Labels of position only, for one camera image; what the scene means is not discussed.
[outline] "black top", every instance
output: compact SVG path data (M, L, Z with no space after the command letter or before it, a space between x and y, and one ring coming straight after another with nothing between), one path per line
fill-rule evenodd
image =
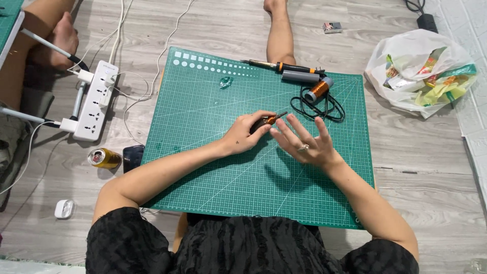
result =
M88 274L416 274L400 245L375 239L340 260L305 226L283 217L232 217L190 225L176 254L138 209L102 216L88 233Z

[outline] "green cutting mat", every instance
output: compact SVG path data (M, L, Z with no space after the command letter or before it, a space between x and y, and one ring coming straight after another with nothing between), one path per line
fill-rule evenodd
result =
M220 89L224 76L233 82ZM331 92L347 115L342 123L326 121L334 147L373 186L362 76L328 76L335 80ZM237 116L259 109L294 113L317 136L314 122L289 106L299 90L273 71L171 47L142 163L217 140ZM269 134L252 150L187 175L144 207L224 216L279 215L308 225L363 229L330 179L295 161Z
M0 52L7 42L24 0L0 0Z

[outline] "wooden floor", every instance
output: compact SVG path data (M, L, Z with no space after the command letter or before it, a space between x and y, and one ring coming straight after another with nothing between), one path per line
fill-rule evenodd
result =
M78 56L116 28L119 5L113 0L80 4L75 20L80 37ZM362 74L381 39L416 28L417 15L405 8L403 0L290 0L288 5L298 64L332 72ZM185 0L134 0L116 57L121 71L136 72L152 81L156 58L186 6ZM325 21L341 22L343 33L323 34ZM265 59L269 27L261 0L195 0L169 44L231 59ZM112 41L108 47L95 46L86 63L94 59L94 68L99 60L107 60L111 45ZM52 87L47 85L56 97L48 118L61 120L71 115L76 84L76 78L68 76ZM130 74L122 76L119 86L130 94L145 89L144 82ZM445 107L424 120L391 107L369 84L365 98L379 192L416 232L421 273L457 274L471 258L486 257L486 220L455 111ZM142 102L128 111L127 124L139 140L147 137L155 102ZM124 97L114 100L103 138L96 144L41 128L29 167L13 188L6 212L0 214L1 254L84 262L97 193L105 182L121 174L121 169L113 174L90 166L86 156L95 147L121 152L135 145L122 120L130 103ZM56 220L56 202L67 198L76 203L74 215ZM178 216L167 212L146 217L172 240ZM365 231L321 231L326 248L337 257L370 240Z

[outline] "smartphone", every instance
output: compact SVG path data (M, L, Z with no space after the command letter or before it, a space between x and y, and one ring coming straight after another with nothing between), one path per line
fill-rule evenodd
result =
M123 173L140 166L145 148L144 145L136 145L123 149Z

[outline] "black power adapter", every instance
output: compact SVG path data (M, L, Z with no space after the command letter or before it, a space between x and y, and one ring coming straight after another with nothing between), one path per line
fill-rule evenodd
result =
M418 28L438 33L433 15L424 13L416 20L416 22L418 23Z

